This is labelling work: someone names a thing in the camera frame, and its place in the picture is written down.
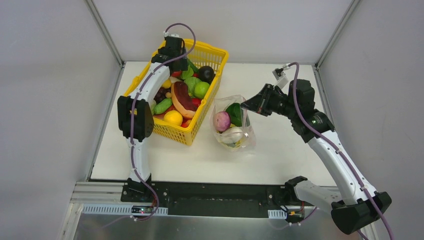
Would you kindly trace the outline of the green white bok choy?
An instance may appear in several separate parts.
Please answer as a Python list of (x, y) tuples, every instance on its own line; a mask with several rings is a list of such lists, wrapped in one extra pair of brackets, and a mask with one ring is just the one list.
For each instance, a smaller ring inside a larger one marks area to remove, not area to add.
[(230, 117), (231, 124), (235, 125), (236, 127), (242, 127), (243, 126), (243, 111), (241, 109), (240, 103), (234, 102), (230, 104), (225, 111), (228, 113)]

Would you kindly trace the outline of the clear zip top bag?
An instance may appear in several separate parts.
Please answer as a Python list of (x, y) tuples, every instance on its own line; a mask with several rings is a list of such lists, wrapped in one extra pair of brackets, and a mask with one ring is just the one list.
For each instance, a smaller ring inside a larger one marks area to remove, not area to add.
[(217, 142), (231, 152), (248, 151), (255, 147), (256, 136), (241, 104), (242, 95), (215, 98), (209, 122)]

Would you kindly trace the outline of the white radish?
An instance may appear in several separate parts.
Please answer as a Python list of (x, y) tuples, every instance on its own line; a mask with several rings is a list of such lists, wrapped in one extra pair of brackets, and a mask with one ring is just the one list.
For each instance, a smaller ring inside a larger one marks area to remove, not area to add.
[(230, 127), (220, 134), (220, 140), (224, 144), (235, 144), (244, 137), (245, 133), (241, 127)]

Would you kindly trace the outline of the purple onion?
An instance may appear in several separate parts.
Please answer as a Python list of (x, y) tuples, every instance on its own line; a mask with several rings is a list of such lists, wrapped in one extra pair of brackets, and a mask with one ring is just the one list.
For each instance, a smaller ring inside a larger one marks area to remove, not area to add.
[(226, 111), (217, 112), (213, 116), (212, 123), (216, 131), (224, 132), (231, 126), (230, 115)]

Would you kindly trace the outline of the red apple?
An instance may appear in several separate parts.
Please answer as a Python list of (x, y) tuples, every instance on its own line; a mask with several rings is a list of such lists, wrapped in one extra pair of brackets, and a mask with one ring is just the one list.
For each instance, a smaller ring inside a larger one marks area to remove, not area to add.
[(174, 71), (170, 76), (171, 77), (174, 77), (174, 78), (180, 78), (181, 75), (182, 75), (182, 73), (183, 73), (182, 70), (180, 70), (180, 71)]

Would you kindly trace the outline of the green leaf vegetable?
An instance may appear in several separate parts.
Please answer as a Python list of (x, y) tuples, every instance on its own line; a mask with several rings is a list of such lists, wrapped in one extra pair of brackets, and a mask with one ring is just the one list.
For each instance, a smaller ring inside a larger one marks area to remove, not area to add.
[(194, 75), (194, 70), (190, 66), (188, 66), (187, 70), (182, 71), (180, 75), (180, 79), (184, 81), (188, 78), (191, 78), (193, 75)]

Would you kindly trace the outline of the yellow napa cabbage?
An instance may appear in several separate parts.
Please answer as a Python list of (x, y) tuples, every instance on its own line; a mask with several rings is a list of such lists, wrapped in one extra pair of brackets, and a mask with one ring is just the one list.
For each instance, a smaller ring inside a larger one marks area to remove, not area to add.
[(234, 142), (234, 143), (228, 143), (227, 146), (230, 148), (234, 148), (234, 149), (238, 149), (238, 148), (244, 148), (246, 146), (246, 144), (249, 143), (249, 139), (248, 138), (241, 138), (240, 140)]

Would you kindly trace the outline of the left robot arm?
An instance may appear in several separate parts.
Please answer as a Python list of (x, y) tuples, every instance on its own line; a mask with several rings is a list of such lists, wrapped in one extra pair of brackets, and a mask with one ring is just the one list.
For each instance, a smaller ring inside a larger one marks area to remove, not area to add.
[(152, 57), (139, 85), (128, 96), (117, 100), (118, 127), (126, 138), (130, 153), (130, 176), (122, 189), (121, 201), (147, 202), (157, 199), (149, 185), (148, 139), (154, 130), (151, 104), (172, 72), (187, 69), (185, 41), (177, 34), (164, 38), (164, 46)]

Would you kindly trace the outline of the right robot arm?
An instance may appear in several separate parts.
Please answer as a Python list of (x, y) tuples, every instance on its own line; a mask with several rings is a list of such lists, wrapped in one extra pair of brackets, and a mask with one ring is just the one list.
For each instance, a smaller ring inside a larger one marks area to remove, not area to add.
[(315, 108), (315, 90), (310, 81), (291, 81), (287, 94), (279, 86), (267, 83), (240, 106), (266, 117), (272, 113), (287, 117), (293, 130), (319, 156), (339, 191), (335, 194), (298, 176), (285, 183), (283, 196), (288, 204), (313, 204), (329, 213), (346, 235), (382, 218), (392, 198), (387, 192), (378, 191), (344, 151), (332, 122)]

